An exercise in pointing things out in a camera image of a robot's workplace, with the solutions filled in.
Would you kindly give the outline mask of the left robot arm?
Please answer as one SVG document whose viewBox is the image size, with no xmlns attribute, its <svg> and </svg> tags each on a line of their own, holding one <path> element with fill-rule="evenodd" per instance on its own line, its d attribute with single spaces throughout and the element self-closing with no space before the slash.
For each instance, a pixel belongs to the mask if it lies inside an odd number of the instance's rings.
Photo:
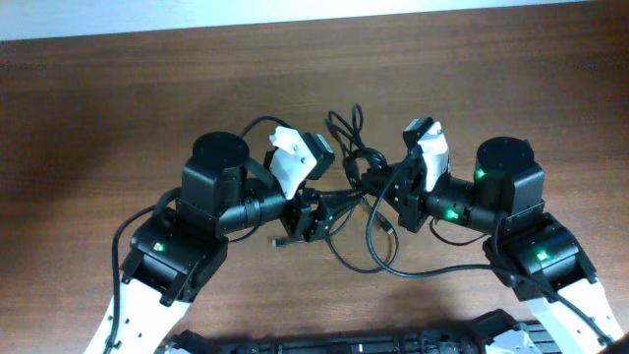
<svg viewBox="0 0 629 354">
<path fill-rule="evenodd" d="M 87 352 L 154 352 L 225 262 L 228 234 L 279 220 L 284 244 L 316 241 L 360 202 L 357 190 L 306 187 L 334 160 L 322 135 L 278 127 L 269 140 L 263 163 L 231 133 L 195 141 L 180 186 L 143 210 L 128 256 L 112 261 L 114 294 Z"/>
</svg>

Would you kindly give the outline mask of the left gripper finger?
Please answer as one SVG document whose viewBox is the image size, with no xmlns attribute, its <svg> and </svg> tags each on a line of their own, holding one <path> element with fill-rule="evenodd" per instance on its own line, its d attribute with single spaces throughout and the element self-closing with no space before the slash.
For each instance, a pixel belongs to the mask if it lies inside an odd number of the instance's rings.
<svg viewBox="0 0 629 354">
<path fill-rule="evenodd" d="M 314 212 L 314 240 L 324 239 L 333 224 L 353 209 L 361 196 L 322 198 Z"/>
<path fill-rule="evenodd" d="M 333 204 L 348 205 L 359 201 L 366 193 L 366 191 L 360 189 L 320 191 L 314 188 L 305 188 L 304 202 L 308 205 L 313 205 L 326 200 Z"/>
</svg>

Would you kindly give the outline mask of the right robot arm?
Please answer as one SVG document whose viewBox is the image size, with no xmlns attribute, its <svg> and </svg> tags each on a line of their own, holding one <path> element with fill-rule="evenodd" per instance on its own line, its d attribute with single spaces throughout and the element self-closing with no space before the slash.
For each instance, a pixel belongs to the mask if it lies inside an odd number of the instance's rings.
<svg viewBox="0 0 629 354">
<path fill-rule="evenodd" d="M 562 352 L 599 353 L 619 341 L 623 332 L 596 268 L 574 234 L 544 209 L 544 172 L 527 141 L 482 143 L 470 181 L 451 175 L 443 137 L 416 139 L 407 148 L 402 161 L 362 174 L 377 205 L 389 203 L 412 232 L 432 217 L 487 234 L 484 268 L 514 291 Z"/>
</svg>

